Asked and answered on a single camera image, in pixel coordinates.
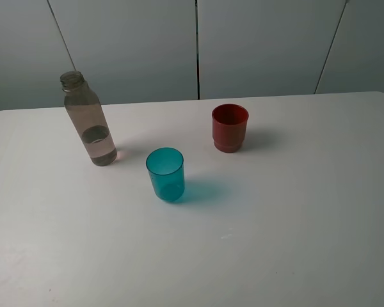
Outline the clear smoky plastic bottle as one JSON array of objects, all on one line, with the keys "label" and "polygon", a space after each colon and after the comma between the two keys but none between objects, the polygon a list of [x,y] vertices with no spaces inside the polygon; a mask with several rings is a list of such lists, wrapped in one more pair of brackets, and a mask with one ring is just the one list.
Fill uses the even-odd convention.
[{"label": "clear smoky plastic bottle", "polygon": [[117,150],[97,94],[79,71],[62,74],[60,82],[65,109],[90,159],[96,166],[113,163]]}]

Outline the teal translucent plastic cup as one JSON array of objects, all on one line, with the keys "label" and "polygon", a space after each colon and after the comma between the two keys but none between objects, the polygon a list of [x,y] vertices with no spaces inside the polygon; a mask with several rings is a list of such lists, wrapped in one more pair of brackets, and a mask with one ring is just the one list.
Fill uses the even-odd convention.
[{"label": "teal translucent plastic cup", "polygon": [[149,154],[146,167],[158,198],[177,201],[185,191],[184,157],[175,148],[158,148]]}]

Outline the red plastic cup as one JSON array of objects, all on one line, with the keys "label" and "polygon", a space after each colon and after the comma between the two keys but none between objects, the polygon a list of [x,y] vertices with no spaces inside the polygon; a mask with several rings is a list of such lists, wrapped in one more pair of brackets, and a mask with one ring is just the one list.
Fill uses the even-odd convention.
[{"label": "red plastic cup", "polygon": [[215,147],[225,153],[237,152],[245,139],[248,111],[237,104],[222,104],[212,111],[212,138]]}]

